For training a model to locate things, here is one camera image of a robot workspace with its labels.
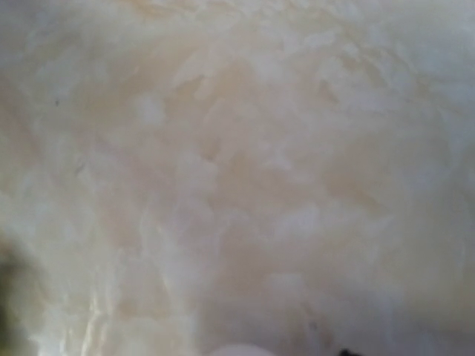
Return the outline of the small white pill bottle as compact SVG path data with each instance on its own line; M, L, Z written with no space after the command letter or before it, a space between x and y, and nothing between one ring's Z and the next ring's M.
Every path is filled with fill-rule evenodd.
M273 356L273 353L251 344L229 344L215 349L210 356Z

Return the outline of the green weekly pill organizer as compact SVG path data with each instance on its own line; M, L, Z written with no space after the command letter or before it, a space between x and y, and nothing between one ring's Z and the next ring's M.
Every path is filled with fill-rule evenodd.
M8 240L1 240L1 355L36 355L35 343L24 330L15 308L21 299L21 284L30 266Z

